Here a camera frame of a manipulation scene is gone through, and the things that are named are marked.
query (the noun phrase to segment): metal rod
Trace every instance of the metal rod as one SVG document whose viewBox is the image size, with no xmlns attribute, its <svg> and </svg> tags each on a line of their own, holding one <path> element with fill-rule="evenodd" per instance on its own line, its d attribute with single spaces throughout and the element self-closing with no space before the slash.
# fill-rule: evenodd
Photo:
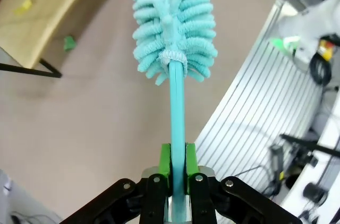
<svg viewBox="0 0 340 224">
<path fill-rule="evenodd" d="M 3 64 L 3 63 L 0 63 L 0 71 L 8 71 L 8 72 L 14 72 L 14 73 L 21 73 L 21 74 L 32 74 L 32 75 L 39 75 L 39 76 L 53 77 L 53 78 L 62 77 L 62 74 L 45 60 L 41 59 L 40 63 L 45 68 L 49 69 L 50 72 L 35 70 L 31 68 L 25 68 L 21 66 Z"/>
<path fill-rule="evenodd" d="M 290 136 L 290 135 L 281 134 L 280 137 L 282 139 L 286 140 L 287 142 L 297 143 L 297 144 L 299 144 L 303 147 L 306 147 L 310 151 L 314 151 L 314 150 L 321 151 L 321 152 L 329 154 L 333 157 L 340 158 L 340 151 L 336 151 L 336 150 L 333 150 L 333 149 L 330 149 L 330 148 L 327 148 L 327 147 L 323 147 L 323 146 L 320 146 L 320 145 L 315 144 L 313 142 L 298 139 L 298 138 L 295 138 L 295 137 Z"/>
</svg>

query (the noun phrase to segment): table leg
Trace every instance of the table leg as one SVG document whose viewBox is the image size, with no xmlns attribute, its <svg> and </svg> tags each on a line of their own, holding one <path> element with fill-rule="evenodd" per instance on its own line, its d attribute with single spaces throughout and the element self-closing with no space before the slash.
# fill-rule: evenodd
<svg viewBox="0 0 340 224">
<path fill-rule="evenodd" d="M 21 67 L 21 66 L 2 64 L 2 63 L 0 63 L 0 71 L 9 71 L 9 72 L 21 73 L 21 74 L 40 75 L 40 76 L 53 77 L 53 78 L 61 78 L 62 77 L 62 74 L 55 67 L 50 65 L 50 63 L 48 63 L 44 59 L 41 59 L 39 62 L 40 62 L 41 65 L 43 65 L 45 68 L 47 68 L 50 72 L 35 70 L 35 69 L 32 69 L 32 68 L 25 68 L 25 67 Z"/>
</svg>

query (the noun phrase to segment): yellow sticky note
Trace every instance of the yellow sticky note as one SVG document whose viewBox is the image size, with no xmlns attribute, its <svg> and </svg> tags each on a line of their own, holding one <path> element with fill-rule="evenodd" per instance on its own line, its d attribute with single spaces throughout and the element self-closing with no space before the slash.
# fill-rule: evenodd
<svg viewBox="0 0 340 224">
<path fill-rule="evenodd" d="M 14 10 L 14 13 L 16 15 L 22 15 L 24 14 L 27 10 L 29 10 L 33 5 L 32 0 L 25 0 L 20 7 Z"/>
<path fill-rule="evenodd" d="M 22 5 L 21 5 L 21 7 L 22 8 L 24 8 L 25 10 L 28 10 L 29 8 L 31 8 L 32 7 L 32 0 L 25 0 L 23 3 L 22 3 Z"/>
<path fill-rule="evenodd" d="M 15 15 L 22 15 L 22 14 L 24 14 L 25 12 L 26 12 L 26 10 L 25 10 L 24 8 L 22 8 L 22 7 L 19 7 L 19 8 L 17 8 L 17 9 L 14 10 L 14 14 L 15 14 Z"/>
</svg>

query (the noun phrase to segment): green object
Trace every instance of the green object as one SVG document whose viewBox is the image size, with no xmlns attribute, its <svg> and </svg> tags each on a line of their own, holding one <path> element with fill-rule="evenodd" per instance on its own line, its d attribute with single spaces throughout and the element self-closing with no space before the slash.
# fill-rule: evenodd
<svg viewBox="0 0 340 224">
<path fill-rule="evenodd" d="M 197 157 L 196 157 L 196 146 L 194 143 L 188 143 L 186 145 L 186 174 L 188 176 L 188 184 L 187 184 L 187 195 L 189 195 L 189 178 L 199 173 L 200 169 L 197 164 Z"/>
<path fill-rule="evenodd" d="M 167 178 L 168 186 L 170 186 L 169 181 L 170 171 L 171 171 L 171 146 L 169 143 L 165 143 L 161 145 L 158 172 Z"/>
<path fill-rule="evenodd" d="M 67 36 L 64 38 L 64 51 L 73 50 L 77 46 L 77 42 L 73 36 Z"/>
<path fill-rule="evenodd" d="M 280 51 L 284 51 L 285 47 L 283 45 L 283 41 L 280 38 L 274 38 L 271 40 L 271 43 Z"/>
</svg>

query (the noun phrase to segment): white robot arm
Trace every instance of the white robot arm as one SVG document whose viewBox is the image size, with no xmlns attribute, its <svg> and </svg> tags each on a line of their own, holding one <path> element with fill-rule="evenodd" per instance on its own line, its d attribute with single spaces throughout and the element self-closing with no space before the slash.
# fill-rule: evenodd
<svg viewBox="0 0 340 224">
<path fill-rule="evenodd" d="M 284 16 L 277 24 L 281 38 L 299 37 L 295 58 L 308 64 L 322 37 L 340 36 L 340 0 L 325 0 L 294 16 Z"/>
</svg>

